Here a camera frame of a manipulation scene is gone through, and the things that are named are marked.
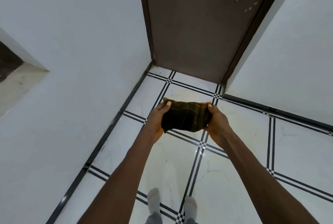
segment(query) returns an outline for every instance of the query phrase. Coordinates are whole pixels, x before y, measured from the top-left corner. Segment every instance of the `dark folded cloth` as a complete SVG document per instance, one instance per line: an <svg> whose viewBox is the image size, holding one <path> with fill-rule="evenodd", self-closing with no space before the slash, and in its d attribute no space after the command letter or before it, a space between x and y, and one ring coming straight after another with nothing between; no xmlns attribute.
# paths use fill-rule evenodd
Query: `dark folded cloth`
<svg viewBox="0 0 333 224"><path fill-rule="evenodd" d="M177 102L163 98L164 104L168 101L171 101L171 108L163 115L161 123L164 132L170 129L196 132L206 127L212 117L207 108L210 102Z"/></svg>

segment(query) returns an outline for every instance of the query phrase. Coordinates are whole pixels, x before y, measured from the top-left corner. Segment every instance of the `foot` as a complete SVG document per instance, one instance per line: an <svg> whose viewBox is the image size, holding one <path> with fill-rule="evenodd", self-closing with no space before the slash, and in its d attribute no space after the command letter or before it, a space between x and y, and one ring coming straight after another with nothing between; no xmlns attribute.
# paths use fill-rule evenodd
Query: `foot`
<svg viewBox="0 0 333 224"><path fill-rule="evenodd" d="M195 219L197 218L197 209L198 205L197 202L193 197L185 196L185 204L184 204L184 210L185 210L185 223L187 219Z"/></svg>
<svg viewBox="0 0 333 224"><path fill-rule="evenodd" d="M160 213L160 192L157 188L151 189L147 195L148 209L150 215L153 213Z"/></svg>

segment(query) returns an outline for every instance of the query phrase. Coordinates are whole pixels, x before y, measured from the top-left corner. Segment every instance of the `person's left arm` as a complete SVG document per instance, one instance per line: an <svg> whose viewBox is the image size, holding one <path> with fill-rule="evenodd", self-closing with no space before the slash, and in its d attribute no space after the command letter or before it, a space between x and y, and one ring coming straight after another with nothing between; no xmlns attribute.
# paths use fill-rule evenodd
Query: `person's left arm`
<svg viewBox="0 0 333 224"><path fill-rule="evenodd" d="M111 174L78 224L128 223L130 221L144 166L153 144L164 132L161 121L170 107L171 102L165 106L161 103L151 111L146 125L128 150L126 157Z"/></svg>

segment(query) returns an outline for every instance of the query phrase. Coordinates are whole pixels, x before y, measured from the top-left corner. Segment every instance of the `forearm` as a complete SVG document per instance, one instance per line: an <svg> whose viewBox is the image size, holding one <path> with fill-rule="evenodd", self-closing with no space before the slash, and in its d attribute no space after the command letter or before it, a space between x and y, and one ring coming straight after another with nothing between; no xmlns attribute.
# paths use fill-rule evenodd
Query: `forearm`
<svg viewBox="0 0 333 224"><path fill-rule="evenodd" d="M221 143L264 224L318 223L303 205L266 171L232 130L221 133Z"/></svg>
<svg viewBox="0 0 333 224"><path fill-rule="evenodd" d="M144 166L153 145L147 138L149 135L142 130L79 224L129 222Z"/></svg>

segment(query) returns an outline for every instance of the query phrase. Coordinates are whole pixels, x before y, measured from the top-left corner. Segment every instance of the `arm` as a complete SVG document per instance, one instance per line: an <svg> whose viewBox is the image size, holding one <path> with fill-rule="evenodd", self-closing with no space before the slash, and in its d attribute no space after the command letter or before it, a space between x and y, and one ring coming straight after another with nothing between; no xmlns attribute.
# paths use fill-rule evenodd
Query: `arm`
<svg viewBox="0 0 333 224"><path fill-rule="evenodd" d="M130 221L144 166L153 144L163 134L162 116L170 109L170 104L164 106L161 103L151 111L146 125L128 150L126 157L112 173L78 224Z"/></svg>
<svg viewBox="0 0 333 224"><path fill-rule="evenodd" d="M227 153L264 224L317 223L305 207L280 185L259 163L231 129L217 106L208 106L213 115L206 130Z"/></svg>

